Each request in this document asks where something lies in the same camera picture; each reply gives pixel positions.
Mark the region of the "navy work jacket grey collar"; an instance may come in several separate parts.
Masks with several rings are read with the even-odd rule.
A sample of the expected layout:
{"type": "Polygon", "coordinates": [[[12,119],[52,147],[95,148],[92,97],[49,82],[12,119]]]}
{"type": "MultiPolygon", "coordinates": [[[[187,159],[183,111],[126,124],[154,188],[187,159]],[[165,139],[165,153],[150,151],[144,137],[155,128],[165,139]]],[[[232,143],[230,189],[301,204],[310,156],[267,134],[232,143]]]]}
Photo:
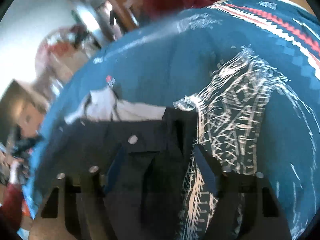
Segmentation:
{"type": "Polygon", "coordinates": [[[52,186],[49,161],[62,146],[121,149],[107,174],[104,204],[117,239],[175,239],[196,111],[120,100],[110,87],[77,98],[66,86],[43,122],[24,188],[34,220],[52,186]]]}

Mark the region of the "wooden drawer dresser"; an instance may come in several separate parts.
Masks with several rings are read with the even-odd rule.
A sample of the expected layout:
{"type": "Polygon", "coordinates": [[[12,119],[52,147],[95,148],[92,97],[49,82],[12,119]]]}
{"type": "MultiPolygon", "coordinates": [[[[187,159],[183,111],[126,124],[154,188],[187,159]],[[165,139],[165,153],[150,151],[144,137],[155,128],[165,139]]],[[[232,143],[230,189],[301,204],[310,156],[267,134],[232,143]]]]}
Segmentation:
{"type": "Polygon", "coordinates": [[[36,109],[32,103],[27,103],[17,122],[21,128],[22,137],[28,138],[37,135],[43,120],[44,114],[36,109]]]}

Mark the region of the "black television screen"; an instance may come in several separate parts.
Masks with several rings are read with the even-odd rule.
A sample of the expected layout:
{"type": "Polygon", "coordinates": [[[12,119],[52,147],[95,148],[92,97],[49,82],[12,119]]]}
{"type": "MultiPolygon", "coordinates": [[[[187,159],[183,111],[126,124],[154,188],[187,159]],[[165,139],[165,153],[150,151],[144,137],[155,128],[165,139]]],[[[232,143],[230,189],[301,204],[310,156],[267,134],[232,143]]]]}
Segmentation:
{"type": "Polygon", "coordinates": [[[30,94],[13,80],[3,94],[0,104],[1,143],[3,145],[7,142],[10,130],[16,125],[28,103],[33,103],[30,94]]]}

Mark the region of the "blue patterned bed sheet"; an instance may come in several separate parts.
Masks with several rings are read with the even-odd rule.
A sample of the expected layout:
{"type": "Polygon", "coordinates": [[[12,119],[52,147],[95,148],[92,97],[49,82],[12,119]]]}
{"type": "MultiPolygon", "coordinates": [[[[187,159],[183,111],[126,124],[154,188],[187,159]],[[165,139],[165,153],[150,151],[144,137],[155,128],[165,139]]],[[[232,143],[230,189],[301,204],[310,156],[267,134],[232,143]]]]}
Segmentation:
{"type": "Polygon", "coordinates": [[[268,179],[291,239],[319,237],[319,20],[306,10],[278,0],[187,9],[106,46],[66,86],[77,98],[110,87],[120,100],[196,111],[175,239],[204,239],[217,205],[198,144],[268,179]]]}

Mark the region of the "upper cardboard box red print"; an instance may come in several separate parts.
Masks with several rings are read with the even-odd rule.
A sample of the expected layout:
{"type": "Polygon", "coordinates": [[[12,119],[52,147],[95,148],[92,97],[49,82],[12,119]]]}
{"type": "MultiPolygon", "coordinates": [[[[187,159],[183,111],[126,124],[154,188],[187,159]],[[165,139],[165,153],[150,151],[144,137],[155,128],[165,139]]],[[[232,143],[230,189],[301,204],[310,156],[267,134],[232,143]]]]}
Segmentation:
{"type": "Polygon", "coordinates": [[[86,35],[86,29],[79,24],[51,31],[38,47],[36,76],[40,77],[48,70],[62,82],[67,82],[88,61],[80,46],[86,35]]]}

